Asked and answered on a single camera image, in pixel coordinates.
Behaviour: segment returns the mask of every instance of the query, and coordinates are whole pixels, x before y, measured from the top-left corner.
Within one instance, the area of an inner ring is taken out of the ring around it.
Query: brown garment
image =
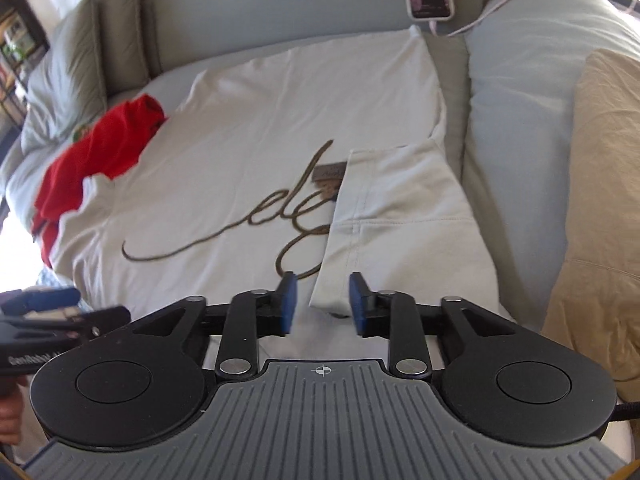
[[[640,61],[587,60],[575,92],[568,249],[543,335],[587,355],[640,400]]]

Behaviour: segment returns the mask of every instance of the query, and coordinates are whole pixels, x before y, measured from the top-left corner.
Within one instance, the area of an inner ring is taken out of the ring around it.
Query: gray ribbed panel
[[[599,480],[623,462],[597,439],[556,449],[510,446],[473,432],[431,387],[376,361],[273,362],[226,384],[183,431],[146,449],[91,453],[55,443],[34,480]]]

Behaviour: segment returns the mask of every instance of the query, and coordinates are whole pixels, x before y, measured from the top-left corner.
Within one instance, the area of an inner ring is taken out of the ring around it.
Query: black circular disc
[[[105,361],[78,375],[76,388],[87,399],[105,404],[133,400],[146,392],[151,372],[130,361]]]
[[[476,431],[531,447],[600,436],[616,404],[603,368],[535,333],[474,339],[445,368],[442,396]]]
[[[117,448],[185,423],[204,392],[201,368],[178,345],[136,335],[115,343],[99,338],[52,359],[30,395],[47,433],[72,445]]]

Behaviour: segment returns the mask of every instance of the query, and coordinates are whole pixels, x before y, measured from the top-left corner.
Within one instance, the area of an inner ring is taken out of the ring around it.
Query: bright window light
[[[9,214],[0,234],[0,292],[35,285],[42,265],[38,245]]]

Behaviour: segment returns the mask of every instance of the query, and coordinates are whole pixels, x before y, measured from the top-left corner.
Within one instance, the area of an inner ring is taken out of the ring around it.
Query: black cable
[[[624,402],[623,404],[616,404],[609,421],[618,422],[635,418],[640,418],[640,402]]]

